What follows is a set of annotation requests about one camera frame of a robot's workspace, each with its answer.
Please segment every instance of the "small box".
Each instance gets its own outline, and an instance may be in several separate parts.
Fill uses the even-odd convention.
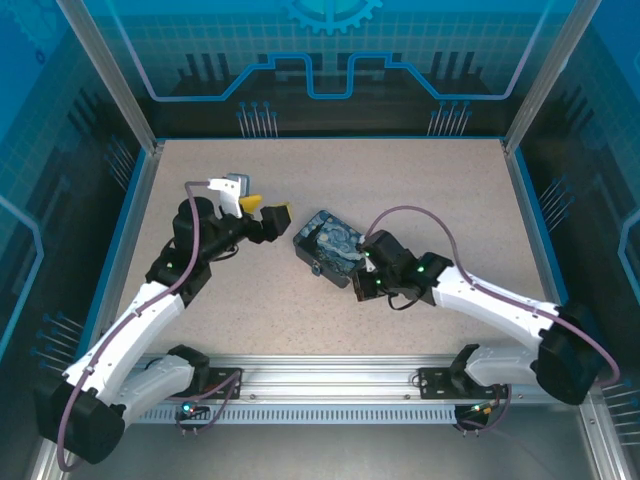
[[[293,238],[293,244],[296,255],[311,266],[314,275],[322,275],[345,288],[365,263],[356,248],[361,235],[326,210],[320,210]]]

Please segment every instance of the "beige surface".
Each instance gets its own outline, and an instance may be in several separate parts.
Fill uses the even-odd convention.
[[[290,201],[294,221],[274,244],[242,242],[236,258],[212,265],[213,278],[150,352],[184,343],[209,354],[456,353],[466,343],[505,343],[499,331],[465,315],[426,304],[394,312],[384,299],[357,303],[350,286],[313,276],[292,239],[321,209],[364,232],[386,208],[428,208],[452,229],[470,272],[542,298],[497,140],[195,140],[166,143],[121,311],[172,237],[183,183],[228,172],[250,174],[252,192],[267,204]],[[206,189],[198,194],[217,201]],[[395,213],[381,226],[416,255],[451,257],[427,217]]]

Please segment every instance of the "enclosure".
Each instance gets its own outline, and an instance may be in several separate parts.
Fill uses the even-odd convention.
[[[291,226],[212,264],[136,370],[186,344],[241,367],[240,398],[196,438],[162,402],[70,478],[638,478],[638,19],[625,0],[0,1],[2,478],[64,476],[34,386],[125,311],[184,182],[230,172]],[[579,407],[513,385],[500,430],[463,437],[474,401],[424,400],[416,372],[515,341],[356,302],[292,244],[320,210],[365,232],[406,204],[470,272],[586,305],[620,381]],[[451,256],[426,218],[383,227]]]

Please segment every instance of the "gear logo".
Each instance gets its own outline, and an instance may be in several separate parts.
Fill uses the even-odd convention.
[[[0,12],[9,12],[22,33],[42,49],[57,31],[55,0],[0,0]]]
[[[298,20],[301,28],[311,27],[313,33],[360,28],[362,19],[371,20],[373,9],[382,7],[382,0],[285,0],[290,20]]]

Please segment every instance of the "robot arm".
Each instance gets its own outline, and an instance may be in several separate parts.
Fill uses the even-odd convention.
[[[530,383],[539,384],[562,402],[582,403],[602,367],[602,358],[574,333],[541,314],[560,317],[599,338],[586,308],[525,298],[472,275],[469,283],[451,260],[431,252],[415,258],[384,230],[366,238],[360,248],[365,266],[353,279],[359,301],[387,296],[396,310],[420,301],[450,308],[482,320],[522,344],[505,348],[467,345],[450,369],[452,383],[461,395],[473,385]],[[489,295],[481,287],[497,295]],[[392,299],[399,295],[408,303],[396,307]]]
[[[153,339],[175,320],[211,278],[210,262],[247,238],[254,243],[272,242],[291,222],[287,205],[261,209],[262,221],[251,213],[259,196],[248,196],[248,177],[209,180],[208,188],[220,191],[221,212],[213,203],[196,197],[199,231],[194,232],[190,204],[184,201],[173,219],[174,238],[153,262],[144,283],[127,310],[101,340],[61,377],[43,378],[36,388],[36,414],[40,434],[57,440],[62,413],[76,386],[82,385],[73,403],[65,431],[65,448],[89,463],[106,458],[124,430],[146,410],[168,396],[185,390],[202,393],[209,376],[209,359],[193,349],[179,346],[145,370],[127,380],[131,370]],[[171,294],[151,306],[140,308],[166,292],[186,271],[193,253],[194,234],[199,237],[195,265],[186,280]],[[99,361],[91,366],[97,352]]]

